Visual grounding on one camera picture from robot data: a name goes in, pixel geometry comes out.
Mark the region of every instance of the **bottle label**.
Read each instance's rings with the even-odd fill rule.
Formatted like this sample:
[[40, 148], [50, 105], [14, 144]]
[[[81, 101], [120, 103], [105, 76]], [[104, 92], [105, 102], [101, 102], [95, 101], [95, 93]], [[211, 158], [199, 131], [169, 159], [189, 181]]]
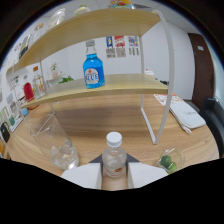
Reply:
[[88, 68], [85, 71], [86, 84], [96, 84], [99, 80], [98, 71], [94, 68]]
[[124, 167], [123, 168], [118, 168], [116, 170], [110, 170], [110, 169], [107, 169], [105, 167], [105, 171], [106, 171], [106, 174], [110, 177], [119, 177], [120, 175], [123, 174], [124, 172]]

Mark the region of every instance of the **green object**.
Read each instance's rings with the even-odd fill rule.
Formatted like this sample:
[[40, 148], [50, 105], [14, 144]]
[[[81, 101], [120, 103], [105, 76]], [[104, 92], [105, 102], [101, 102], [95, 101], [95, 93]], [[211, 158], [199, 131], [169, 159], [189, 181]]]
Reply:
[[10, 121], [10, 123], [11, 123], [12, 126], [15, 124], [15, 120], [14, 120], [13, 116], [11, 116], [9, 118], [9, 121]]
[[177, 164], [175, 162], [172, 162], [167, 169], [170, 173], [174, 173], [177, 171]]
[[58, 84], [61, 84], [61, 83], [65, 83], [65, 82], [69, 82], [69, 81], [73, 81], [74, 79], [71, 78], [71, 76], [68, 76], [68, 78], [62, 78], [62, 81], [59, 82]]
[[162, 156], [160, 165], [164, 166], [167, 169], [171, 165], [171, 157], [168, 155]]

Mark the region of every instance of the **water bottle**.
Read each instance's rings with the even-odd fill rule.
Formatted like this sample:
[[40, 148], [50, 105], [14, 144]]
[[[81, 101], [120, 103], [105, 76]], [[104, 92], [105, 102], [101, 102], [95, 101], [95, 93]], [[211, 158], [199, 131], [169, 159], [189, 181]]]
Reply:
[[118, 132], [110, 132], [107, 135], [108, 147], [102, 154], [103, 166], [110, 177], [120, 177], [127, 161], [127, 154], [122, 149], [122, 136]]
[[95, 41], [86, 41], [86, 61], [83, 64], [84, 79], [88, 89], [105, 85], [103, 62], [97, 57]]

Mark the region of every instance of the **ceiling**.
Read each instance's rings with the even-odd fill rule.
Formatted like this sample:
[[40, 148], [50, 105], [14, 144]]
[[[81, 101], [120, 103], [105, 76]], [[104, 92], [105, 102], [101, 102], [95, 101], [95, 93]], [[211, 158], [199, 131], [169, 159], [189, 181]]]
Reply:
[[[201, 34], [200, 31], [188, 21], [187, 18], [179, 14], [178, 12], [172, 10], [171, 8], [157, 2], [151, 0], [131, 0], [133, 4], [144, 5], [152, 8], [152, 10], [157, 9], [162, 12], [166, 21], [174, 24], [180, 29], [186, 31], [187, 33], [198, 33]], [[106, 9], [110, 6], [110, 0], [73, 0], [68, 3], [64, 3], [59, 5], [52, 10], [48, 11], [48, 13], [43, 16], [51, 17], [54, 12], [58, 9], [65, 8], [65, 19], [71, 18], [74, 16], [74, 11], [79, 8], [80, 4], [86, 4], [91, 11], [98, 9]]]

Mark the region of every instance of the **drinking glass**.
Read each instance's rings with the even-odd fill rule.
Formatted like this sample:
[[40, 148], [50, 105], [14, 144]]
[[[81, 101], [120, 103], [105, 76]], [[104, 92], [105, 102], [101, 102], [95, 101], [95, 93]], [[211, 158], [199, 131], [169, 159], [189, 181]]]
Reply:
[[30, 127], [30, 134], [53, 164], [63, 170], [78, 166], [79, 157], [76, 148], [53, 114], [36, 120]]
[[184, 166], [184, 153], [177, 148], [166, 149], [156, 161], [156, 166], [163, 168], [168, 174], [181, 170]]

